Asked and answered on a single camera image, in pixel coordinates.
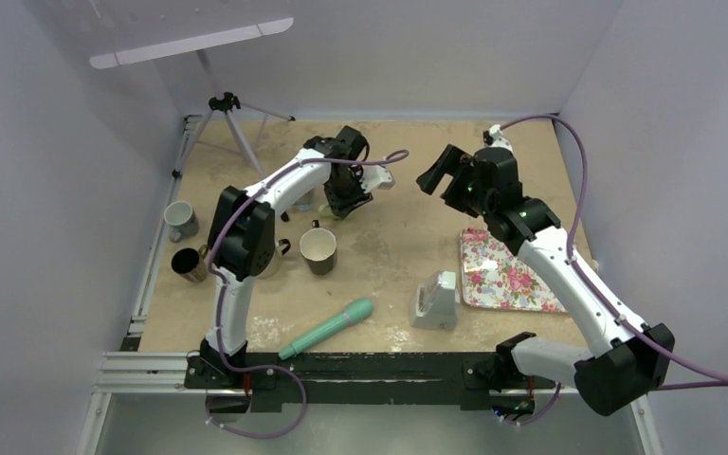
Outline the grey mug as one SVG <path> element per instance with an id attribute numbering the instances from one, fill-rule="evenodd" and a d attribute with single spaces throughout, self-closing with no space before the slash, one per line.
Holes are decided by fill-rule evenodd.
<path id="1" fill-rule="evenodd" d="M 164 222 L 170 228 L 169 241 L 180 243 L 195 237 L 200 225 L 193 206 L 186 201 L 174 201 L 164 210 Z"/>

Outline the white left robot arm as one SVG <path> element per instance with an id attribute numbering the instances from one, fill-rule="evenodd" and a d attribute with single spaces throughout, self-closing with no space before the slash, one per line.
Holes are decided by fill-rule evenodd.
<path id="1" fill-rule="evenodd" d="M 244 189 L 226 187 L 212 220 L 205 265 L 216 278 L 212 325 L 199 348 L 208 375 L 220 387 L 239 384 L 246 365 L 246 320 L 252 290 L 275 250 L 276 222 L 307 192 L 322 187 L 338 219 L 373 201 L 373 192 L 394 184 L 389 166 L 409 157 L 398 150 L 362 160 L 368 140 L 345 126 L 334 137 L 309 138 L 283 166 Z"/>

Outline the white footed mug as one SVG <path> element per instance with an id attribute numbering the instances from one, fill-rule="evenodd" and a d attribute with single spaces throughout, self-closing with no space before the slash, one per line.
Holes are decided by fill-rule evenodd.
<path id="1" fill-rule="evenodd" d="M 311 189 L 301 196 L 293 205 L 295 211 L 311 210 L 317 203 L 317 194 L 315 189 Z"/>

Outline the green cup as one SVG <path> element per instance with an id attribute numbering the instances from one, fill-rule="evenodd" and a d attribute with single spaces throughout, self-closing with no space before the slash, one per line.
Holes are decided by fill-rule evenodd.
<path id="1" fill-rule="evenodd" d="M 323 219 L 337 220 L 338 217 L 333 212 L 332 207 L 328 203 L 323 203 L 318 207 L 318 216 Z"/>

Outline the brown small mug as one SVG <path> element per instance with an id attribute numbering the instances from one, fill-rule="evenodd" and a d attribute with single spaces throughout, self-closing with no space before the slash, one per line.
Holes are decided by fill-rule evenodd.
<path id="1" fill-rule="evenodd" d="M 191 283 L 203 282 L 208 277 L 205 263 L 209 252 L 207 245 L 198 248 L 186 247 L 178 250 L 170 261 L 172 271 Z"/>

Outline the cream mug black handle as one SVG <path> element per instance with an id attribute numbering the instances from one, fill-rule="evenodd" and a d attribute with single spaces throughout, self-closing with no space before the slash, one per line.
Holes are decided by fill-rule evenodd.
<path id="1" fill-rule="evenodd" d="M 267 267 L 258 275 L 259 280 L 266 280 L 276 275 L 282 267 L 284 256 L 291 249 L 291 242 L 286 238 L 281 238 L 274 244 L 274 250 L 271 260 Z"/>

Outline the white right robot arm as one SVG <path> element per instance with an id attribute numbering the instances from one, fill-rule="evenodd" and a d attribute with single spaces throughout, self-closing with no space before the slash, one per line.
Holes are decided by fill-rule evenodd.
<path id="1" fill-rule="evenodd" d="M 596 413 L 609 416 L 665 380 L 675 338 L 662 323 L 650 325 L 596 278 L 577 268 L 568 233 L 540 199 L 524 194 L 518 162 L 501 147 L 470 155 L 449 145 L 417 183 L 432 193 L 444 175 L 446 205 L 481 217 L 493 238 L 534 270 L 554 293 L 587 342 L 584 349 L 523 332 L 496 347 L 486 380 L 497 390 L 539 376 L 576 388 Z"/>

